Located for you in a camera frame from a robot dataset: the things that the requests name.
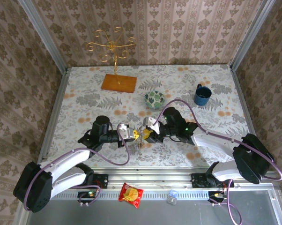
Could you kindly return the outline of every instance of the red snack packet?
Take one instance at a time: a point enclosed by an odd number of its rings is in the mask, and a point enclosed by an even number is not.
[[[143,190],[134,188],[124,183],[118,201],[127,201],[137,209],[139,208],[142,194],[143,194]]]

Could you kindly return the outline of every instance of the dark blue mug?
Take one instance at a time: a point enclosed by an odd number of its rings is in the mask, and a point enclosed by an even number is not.
[[[197,89],[194,95],[194,102],[199,105],[205,105],[212,95],[212,91],[207,87],[202,87],[201,84],[197,85]]]

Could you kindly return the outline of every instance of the decorative bowl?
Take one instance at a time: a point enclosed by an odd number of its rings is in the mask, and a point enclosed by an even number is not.
[[[150,108],[159,108],[164,104],[165,97],[161,92],[153,90],[145,94],[144,102]]]

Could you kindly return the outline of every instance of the cable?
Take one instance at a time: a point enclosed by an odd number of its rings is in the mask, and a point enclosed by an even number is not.
[[[222,182],[222,184],[223,184],[223,190],[220,193],[223,193],[225,191],[225,188],[226,188],[226,184],[224,182]]]
[[[161,113],[159,114],[158,118],[156,119],[156,121],[154,122],[153,126],[159,121],[160,117],[162,116],[163,112],[165,111],[165,109],[172,103],[172,102],[175,102],[175,101],[179,101],[179,102],[182,102],[184,104],[186,104],[188,106],[188,108],[190,109],[192,115],[193,115],[193,118],[196,122],[196,124],[198,125],[198,127],[205,133],[209,134],[209,135],[212,135],[212,136],[215,136],[215,137],[219,137],[219,138],[222,138],[222,139],[225,139],[225,140],[228,140],[228,141],[231,141],[231,142],[236,142],[238,144],[241,144],[243,145],[244,147],[248,148],[249,150],[253,151],[254,153],[258,154],[259,156],[261,156],[263,159],[265,159],[271,166],[274,167],[274,169],[279,173],[280,177],[279,178],[273,178],[273,177],[268,177],[268,176],[264,176],[265,179],[269,179],[269,180],[282,180],[282,171],[278,168],[278,166],[271,160],[269,159],[266,155],[264,155],[263,153],[259,152],[258,150],[256,150],[255,148],[249,146],[248,144],[245,144],[241,141],[238,141],[238,140],[235,140],[235,139],[232,139],[232,138],[229,138],[229,137],[225,137],[225,136],[222,136],[222,135],[218,135],[218,134],[214,134],[212,132],[209,132],[207,131],[205,128],[203,128],[201,126],[201,124],[198,122],[198,120],[196,119],[195,117],[195,114],[191,108],[191,106],[184,100],[182,99],[174,99],[172,101],[170,101],[169,103],[167,103],[165,105],[165,107],[163,108],[163,110],[161,111]]]
[[[217,201],[215,201],[212,198],[209,198],[209,200],[214,202],[215,204],[220,204],[220,205],[227,204],[229,215],[230,215],[230,218],[231,218],[232,222],[234,223],[234,225],[242,225],[242,216],[241,216],[240,211],[237,209],[237,207],[235,205],[230,203],[230,184],[232,183],[232,181],[233,181],[232,179],[229,181],[229,184],[228,184],[228,187],[227,187],[227,199],[226,199],[226,202],[217,202]],[[230,207],[233,207],[237,211],[237,213],[239,214],[239,217],[240,217],[240,223],[239,224],[234,220],[233,215],[231,214]]]
[[[111,130],[113,130],[113,124],[111,122],[109,122],[109,125],[111,127]]]
[[[181,141],[173,140],[172,137],[169,137],[169,139],[172,140],[173,142],[181,142]]]
[[[235,206],[233,206],[235,208],[235,210],[237,210],[237,212],[238,212],[238,214],[240,216],[240,223],[239,224],[236,223],[236,221],[234,220],[234,218],[233,218],[233,216],[231,214],[231,211],[230,211],[230,184],[232,183],[232,181],[233,181],[233,179],[230,179],[229,184],[227,186],[227,199],[226,199],[227,209],[229,210],[229,215],[230,215],[230,218],[233,221],[234,225],[242,225],[242,217],[241,217],[241,214],[240,214],[239,210]]]
[[[83,188],[97,188],[98,189],[98,193],[96,194],[95,198],[89,203],[89,205],[91,205],[98,197],[99,194],[101,192],[101,188],[98,185],[85,185],[85,186],[73,186],[73,188],[77,188],[77,189],[83,189]],[[80,195],[79,197],[79,203],[81,203],[82,197],[84,195],[87,195],[88,193],[83,193]]]
[[[214,202],[215,204],[219,204],[219,205],[227,204],[229,208],[230,208],[230,207],[233,207],[233,208],[237,211],[237,213],[239,214],[240,223],[237,224],[237,223],[235,222],[235,220],[233,219],[233,217],[232,217],[231,214],[230,214],[230,218],[231,218],[232,222],[234,223],[234,225],[242,225],[242,222],[243,222],[243,221],[242,221],[241,213],[240,213],[240,211],[237,209],[237,207],[236,207],[235,205],[233,205],[233,204],[231,204],[231,203],[227,203],[227,202],[217,202],[217,201],[215,201],[215,200],[212,199],[212,198],[209,198],[209,200],[212,201],[212,202]]]
[[[96,182],[96,184],[99,186],[100,185],[100,188],[102,189],[103,188],[103,185],[101,182],[99,182],[98,180],[95,180],[94,182]]]
[[[123,139],[123,137],[121,136],[120,132],[119,132],[119,125],[117,126],[117,134],[119,135],[120,139],[122,140],[122,143],[124,145],[124,147],[126,148],[126,151],[127,151],[127,161],[125,163],[121,163],[121,164],[118,164],[118,163],[114,163],[112,162],[111,160],[107,159],[106,157],[104,157],[102,154],[92,150],[92,149],[88,149],[88,148],[77,148],[77,149],[74,149],[74,150],[71,150],[63,155],[61,155],[60,157],[56,158],[54,161],[52,161],[51,163],[47,164],[45,167],[41,168],[37,174],[34,176],[34,178],[32,179],[32,181],[30,182],[29,186],[28,186],[28,189],[25,193],[25,196],[24,196],[24,200],[23,200],[23,207],[26,211],[30,211],[29,208],[27,207],[27,200],[28,200],[28,197],[29,197],[29,193],[30,193],[30,190],[35,182],[35,180],[37,179],[37,177],[43,172],[45,171],[47,168],[53,166],[55,163],[59,162],[61,159],[63,159],[64,157],[70,155],[70,154],[73,154],[77,151],[81,151],[81,150],[88,150],[88,151],[91,151],[92,153],[94,154],[97,154],[99,157],[101,157],[102,159],[104,159],[105,161],[113,164],[113,165],[118,165],[118,166],[122,166],[122,165],[126,165],[129,161],[130,161],[130,153],[129,153],[129,149],[128,149],[128,146],[125,142],[125,140]]]

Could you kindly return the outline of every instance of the table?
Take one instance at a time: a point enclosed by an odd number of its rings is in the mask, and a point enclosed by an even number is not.
[[[77,143],[84,133],[92,128],[92,122],[99,115],[110,118],[114,128],[119,123],[128,123],[138,128],[146,116],[157,118],[161,109],[149,109],[144,95],[150,90],[161,91],[166,103],[180,98],[194,109],[198,121],[205,127],[231,135],[248,133],[242,106],[237,94],[232,73],[228,65],[169,65],[169,66],[124,66],[119,75],[136,76],[135,92],[123,93],[101,90],[105,74],[113,67],[73,67],[54,131],[49,158],[61,155],[71,149],[84,147]],[[212,90],[212,96],[205,106],[193,102],[197,84]],[[189,109],[183,103],[172,103],[187,121],[194,121]],[[220,152],[206,147],[172,142],[145,144],[138,154],[136,144],[129,143],[131,160],[126,166],[196,166],[208,167],[215,161],[230,160]],[[116,163],[127,159],[124,148],[117,144],[104,144],[101,154]],[[84,162],[90,167],[111,167],[97,156]]]

